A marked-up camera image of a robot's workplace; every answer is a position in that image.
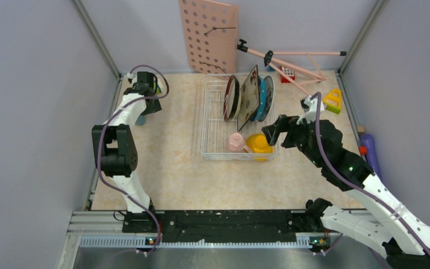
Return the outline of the yellow ribbed bowl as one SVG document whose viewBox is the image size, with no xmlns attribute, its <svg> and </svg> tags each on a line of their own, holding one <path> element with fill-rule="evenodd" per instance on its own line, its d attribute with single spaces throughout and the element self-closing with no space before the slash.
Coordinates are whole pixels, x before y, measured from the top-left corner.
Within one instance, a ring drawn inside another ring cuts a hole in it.
<svg viewBox="0 0 430 269">
<path fill-rule="evenodd" d="M 256 133 L 246 140 L 248 148 L 255 154 L 272 154 L 274 147 L 268 144 L 264 134 Z"/>
</svg>

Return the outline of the blue grey mug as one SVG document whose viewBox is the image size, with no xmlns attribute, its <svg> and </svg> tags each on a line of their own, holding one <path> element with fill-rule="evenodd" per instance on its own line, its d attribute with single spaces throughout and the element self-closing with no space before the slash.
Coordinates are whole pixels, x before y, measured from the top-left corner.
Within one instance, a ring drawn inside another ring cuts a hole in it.
<svg viewBox="0 0 430 269">
<path fill-rule="evenodd" d="M 136 120 L 136 122 L 135 122 L 135 125 L 136 125 L 136 126 L 143 126 L 143 125 L 145 125 L 145 123 L 146 123 L 146 117 L 145 117 L 144 115 L 140 115 L 140 116 L 137 118 L 137 120 Z"/>
</svg>

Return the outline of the square floral plate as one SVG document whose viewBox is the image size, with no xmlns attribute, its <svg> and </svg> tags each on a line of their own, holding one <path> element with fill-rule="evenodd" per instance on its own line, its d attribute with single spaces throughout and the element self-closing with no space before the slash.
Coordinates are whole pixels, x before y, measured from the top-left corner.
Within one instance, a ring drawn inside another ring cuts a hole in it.
<svg viewBox="0 0 430 269">
<path fill-rule="evenodd" d="M 237 131 L 241 132 L 243 127 L 250 121 L 258 111 L 259 107 L 259 68 L 256 64 L 251 72 L 245 78 L 242 84 L 241 91 L 241 104 L 240 110 L 237 115 Z"/>
</svg>

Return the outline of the round white patterned plate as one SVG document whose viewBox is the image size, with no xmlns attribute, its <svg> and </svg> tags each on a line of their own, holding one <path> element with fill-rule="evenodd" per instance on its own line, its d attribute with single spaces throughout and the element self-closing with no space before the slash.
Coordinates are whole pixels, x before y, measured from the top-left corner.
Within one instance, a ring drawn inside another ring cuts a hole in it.
<svg viewBox="0 0 430 269">
<path fill-rule="evenodd" d="M 261 117 L 259 118 L 259 122 L 263 122 L 267 118 L 267 116 L 271 110 L 272 103 L 273 103 L 273 97 L 274 97 L 274 82 L 273 82 L 272 76 L 267 75 L 264 78 L 264 82 L 265 82 L 265 86 L 266 86 L 266 91 L 267 91 L 266 94 L 267 95 L 265 98 L 264 111 L 263 111 Z"/>
</svg>

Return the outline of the teal polka dot plate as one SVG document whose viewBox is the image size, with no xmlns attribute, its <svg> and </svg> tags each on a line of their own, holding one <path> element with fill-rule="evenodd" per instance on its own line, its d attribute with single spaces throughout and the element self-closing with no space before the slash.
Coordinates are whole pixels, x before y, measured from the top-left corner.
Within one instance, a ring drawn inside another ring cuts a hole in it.
<svg viewBox="0 0 430 269">
<path fill-rule="evenodd" d="M 258 121 L 262 122 L 265 118 L 266 112 L 265 109 L 267 107 L 267 86 L 265 81 L 259 76 L 258 77 L 259 82 L 259 107 L 256 111 L 256 113 L 251 117 L 251 121 Z"/>
</svg>

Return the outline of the pink mug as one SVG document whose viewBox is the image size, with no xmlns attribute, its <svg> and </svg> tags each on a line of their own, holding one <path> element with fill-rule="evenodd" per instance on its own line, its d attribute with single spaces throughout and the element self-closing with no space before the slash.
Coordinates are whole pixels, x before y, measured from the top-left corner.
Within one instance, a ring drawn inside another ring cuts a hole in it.
<svg viewBox="0 0 430 269">
<path fill-rule="evenodd" d="M 242 134 L 235 132 L 227 137 L 226 148 L 230 152 L 252 153 Z"/>
</svg>

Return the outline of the dark brown round saucer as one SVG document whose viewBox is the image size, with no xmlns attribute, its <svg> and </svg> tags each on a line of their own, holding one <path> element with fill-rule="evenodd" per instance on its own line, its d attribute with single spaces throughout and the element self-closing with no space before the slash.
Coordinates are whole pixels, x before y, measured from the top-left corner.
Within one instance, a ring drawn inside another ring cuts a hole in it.
<svg viewBox="0 0 430 269">
<path fill-rule="evenodd" d="M 226 86 L 226 92 L 223 101 L 224 121 L 229 121 L 233 119 L 236 107 L 236 104 L 234 104 L 234 102 L 236 102 L 237 100 L 235 92 L 239 87 L 239 80 L 235 75 L 231 75 Z"/>
</svg>

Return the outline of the cream bowl with brown rim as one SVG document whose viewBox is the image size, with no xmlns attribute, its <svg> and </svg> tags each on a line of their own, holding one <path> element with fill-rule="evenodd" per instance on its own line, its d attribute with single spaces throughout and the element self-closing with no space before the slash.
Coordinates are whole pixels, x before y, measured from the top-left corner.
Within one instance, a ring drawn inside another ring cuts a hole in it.
<svg viewBox="0 0 430 269">
<path fill-rule="evenodd" d="M 235 107 L 235 113 L 234 113 L 233 119 L 237 118 L 237 116 L 240 112 L 241 103 L 242 103 L 242 91 L 241 91 L 241 89 L 238 88 L 235 93 L 236 93 L 237 100 L 236 100 L 236 102 L 234 102 L 234 104 L 236 104 L 236 107 Z"/>
</svg>

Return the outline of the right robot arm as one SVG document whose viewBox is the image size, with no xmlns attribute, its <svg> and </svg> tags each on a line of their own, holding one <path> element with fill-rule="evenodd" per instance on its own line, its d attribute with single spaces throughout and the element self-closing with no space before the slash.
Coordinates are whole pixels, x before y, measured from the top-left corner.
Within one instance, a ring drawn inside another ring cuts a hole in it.
<svg viewBox="0 0 430 269">
<path fill-rule="evenodd" d="M 318 198 L 306 204 L 307 226 L 340 232 L 379 254 L 392 268 L 430 268 L 430 226 L 386 188 L 366 160 L 344 148 L 341 131 L 320 119 L 324 109 L 320 99 L 319 92 L 304 98 L 302 116 L 282 114 L 262 132 L 270 145 L 284 133 L 284 148 L 297 148 L 329 183 L 363 205 L 375 222 Z"/>
</svg>

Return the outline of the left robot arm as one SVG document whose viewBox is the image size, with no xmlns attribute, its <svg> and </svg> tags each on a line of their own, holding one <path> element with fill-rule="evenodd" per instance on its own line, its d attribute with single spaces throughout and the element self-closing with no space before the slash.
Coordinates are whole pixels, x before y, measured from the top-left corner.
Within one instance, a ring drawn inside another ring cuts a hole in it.
<svg viewBox="0 0 430 269">
<path fill-rule="evenodd" d="M 127 211 L 136 215 L 136 225 L 151 231 L 157 225 L 157 216 L 147 211 L 151 199 L 143 190 L 136 172 L 138 153 L 132 129 L 139 118 L 162 110 L 156 96 L 161 92 L 154 73 L 142 71 L 125 77 L 129 87 L 123 92 L 116 111 L 104 124 L 91 130 L 95 165 L 103 175 L 111 178 L 123 194 Z"/>
</svg>

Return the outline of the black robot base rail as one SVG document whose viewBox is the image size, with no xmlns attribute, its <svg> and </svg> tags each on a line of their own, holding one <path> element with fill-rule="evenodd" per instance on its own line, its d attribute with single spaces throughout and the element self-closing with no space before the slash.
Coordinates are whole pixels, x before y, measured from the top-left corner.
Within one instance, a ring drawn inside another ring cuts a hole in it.
<svg viewBox="0 0 430 269">
<path fill-rule="evenodd" d="M 124 233 L 160 235 L 163 243 L 290 243 L 302 233 L 320 238 L 331 233 L 304 210 L 167 210 L 123 216 Z"/>
</svg>

